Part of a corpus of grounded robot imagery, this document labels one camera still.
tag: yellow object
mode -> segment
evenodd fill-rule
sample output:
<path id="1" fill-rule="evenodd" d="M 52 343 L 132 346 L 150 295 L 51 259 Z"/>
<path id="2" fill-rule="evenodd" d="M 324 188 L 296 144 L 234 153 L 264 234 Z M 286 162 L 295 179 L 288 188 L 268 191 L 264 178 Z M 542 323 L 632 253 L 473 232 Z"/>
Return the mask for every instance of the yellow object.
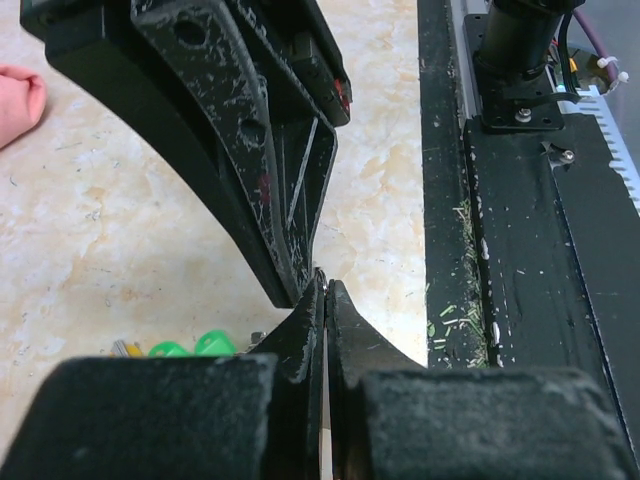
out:
<path id="1" fill-rule="evenodd" d="M 143 357 L 142 350 L 135 345 L 125 343 L 124 340 L 116 340 L 111 348 L 110 357 Z"/>

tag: gray floor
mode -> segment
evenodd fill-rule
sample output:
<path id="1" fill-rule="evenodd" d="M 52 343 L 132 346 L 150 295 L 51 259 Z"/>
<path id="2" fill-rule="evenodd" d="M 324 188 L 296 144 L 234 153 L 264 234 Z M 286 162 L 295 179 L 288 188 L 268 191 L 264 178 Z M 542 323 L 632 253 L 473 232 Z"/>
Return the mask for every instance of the gray floor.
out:
<path id="1" fill-rule="evenodd" d="M 630 83 L 621 85 L 607 96 L 609 108 L 622 133 L 627 148 L 640 170 L 640 0 L 587 0 L 581 7 L 598 31 L 610 55 L 621 61 L 621 68 L 630 75 Z M 588 44 L 576 21 L 572 23 L 569 40 Z"/>

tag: black cable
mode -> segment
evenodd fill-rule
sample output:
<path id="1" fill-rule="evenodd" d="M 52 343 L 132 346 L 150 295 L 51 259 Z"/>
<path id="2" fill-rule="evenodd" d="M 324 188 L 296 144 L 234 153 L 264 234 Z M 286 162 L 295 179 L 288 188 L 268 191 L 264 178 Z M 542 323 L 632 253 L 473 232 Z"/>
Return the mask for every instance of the black cable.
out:
<path id="1" fill-rule="evenodd" d="M 564 88 L 569 93 L 577 94 L 578 91 L 571 78 L 571 62 L 569 61 L 569 48 L 567 46 L 567 35 L 572 18 L 573 12 L 567 13 L 560 24 L 560 31 L 558 32 L 558 56 L 560 57 L 560 68 L 562 69 Z"/>

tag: silver screw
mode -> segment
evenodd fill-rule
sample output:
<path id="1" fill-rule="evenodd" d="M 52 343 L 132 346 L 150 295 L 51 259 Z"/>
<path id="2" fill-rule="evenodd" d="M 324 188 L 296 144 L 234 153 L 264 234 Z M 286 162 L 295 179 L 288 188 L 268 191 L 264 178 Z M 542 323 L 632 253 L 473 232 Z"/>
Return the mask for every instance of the silver screw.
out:
<path id="1" fill-rule="evenodd" d="M 571 150 L 565 150 L 562 152 L 562 163 L 573 163 L 576 159 L 576 154 Z"/>
<path id="2" fill-rule="evenodd" d="M 516 120 L 520 123 L 527 123 L 531 121 L 531 109 L 530 108 L 521 108 L 516 113 Z"/>

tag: black cylinder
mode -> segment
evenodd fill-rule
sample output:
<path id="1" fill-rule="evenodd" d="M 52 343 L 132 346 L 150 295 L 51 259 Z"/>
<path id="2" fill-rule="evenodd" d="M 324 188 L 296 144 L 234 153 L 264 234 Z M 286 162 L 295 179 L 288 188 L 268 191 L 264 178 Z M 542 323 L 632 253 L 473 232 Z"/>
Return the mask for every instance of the black cylinder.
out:
<path id="1" fill-rule="evenodd" d="M 540 75 L 561 18 L 526 2 L 494 0 L 478 61 L 497 75 Z"/>

